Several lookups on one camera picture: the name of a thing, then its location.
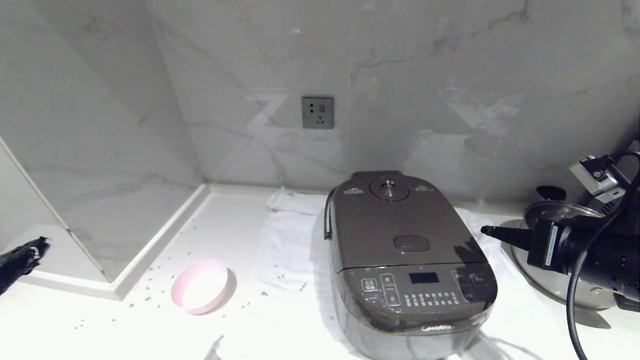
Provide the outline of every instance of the pink bowl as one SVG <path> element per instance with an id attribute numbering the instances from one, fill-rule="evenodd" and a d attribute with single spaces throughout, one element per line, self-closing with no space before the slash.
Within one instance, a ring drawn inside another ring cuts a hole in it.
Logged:
<path id="1" fill-rule="evenodd" d="M 225 298 L 227 280 L 228 270 L 221 261 L 199 261 L 175 280 L 171 299 L 189 314 L 204 314 Z"/>

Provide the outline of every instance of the white countertop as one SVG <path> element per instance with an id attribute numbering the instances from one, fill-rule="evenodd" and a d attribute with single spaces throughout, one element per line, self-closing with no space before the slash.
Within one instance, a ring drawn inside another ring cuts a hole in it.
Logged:
<path id="1" fill-rule="evenodd" d="M 0 297 L 0 339 L 5 359 L 212 359 L 212 346 L 234 318 L 260 301 L 257 278 L 260 230 L 273 188 L 212 186 L 212 194 L 154 261 L 122 302 L 18 282 Z M 518 218 L 517 204 L 457 202 L 495 224 Z M 188 315 L 171 302 L 173 278 L 199 259 L 224 260 L 237 288 L 217 311 Z M 555 324 L 567 334 L 564 306 L 540 294 Z M 636 351 L 640 314 L 599 311 L 610 329 L 578 326 L 590 360 Z"/>

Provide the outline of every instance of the stainless steel pot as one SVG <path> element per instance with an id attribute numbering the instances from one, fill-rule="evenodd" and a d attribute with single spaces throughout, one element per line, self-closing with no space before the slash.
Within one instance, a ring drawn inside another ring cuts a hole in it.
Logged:
<path id="1" fill-rule="evenodd" d="M 604 217 L 603 214 L 584 206 L 567 204 L 557 200 L 545 200 L 531 204 L 525 210 L 524 221 L 521 226 L 532 228 L 538 219 L 560 221 L 564 218 L 573 218 L 578 215 Z M 511 251 L 520 268 L 533 282 L 553 294 L 553 296 L 566 300 L 569 276 L 542 270 L 527 264 L 527 256 L 529 255 L 527 251 L 514 246 L 511 246 Z M 578 282 L 576 287 L 575 303 L 597 309 L 616 305 L 616 301 L 613 299 L 613 292 L 581 281 Z"/>

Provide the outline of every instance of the wall socket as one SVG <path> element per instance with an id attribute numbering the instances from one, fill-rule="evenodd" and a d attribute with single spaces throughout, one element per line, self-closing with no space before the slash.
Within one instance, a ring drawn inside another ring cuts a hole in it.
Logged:
<path id="1" fill-rule="evenodd" d="M 333 97 L 303 97 L 302 128 L 333 129 Z"/>

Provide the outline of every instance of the rice cooker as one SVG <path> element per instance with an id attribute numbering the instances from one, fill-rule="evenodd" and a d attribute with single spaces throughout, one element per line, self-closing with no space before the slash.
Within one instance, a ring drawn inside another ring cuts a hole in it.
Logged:
<path id="1" fill-rule="evenodd" d="M 327 198 L 340 327 L 377 360 L 464 349 L 491 313 L 491 266 L 449 201 L 399 171 L 357 172 Z"/>

